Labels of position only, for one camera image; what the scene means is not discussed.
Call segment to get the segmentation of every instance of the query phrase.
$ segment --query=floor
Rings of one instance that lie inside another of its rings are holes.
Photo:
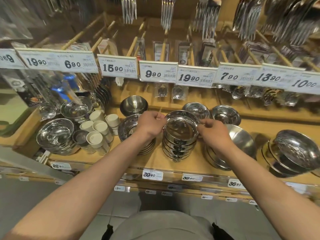
[[[0,239],[40,200],[58,187],[45,182],[0,179]],[[152,209],[147,206],[202,216],[215,222],[234,240],[281,240],[262,211],[247,203],[118,191],[110,195],[80,239],[100,240],[108,223],[115,230],[126,218],[139,210]]]

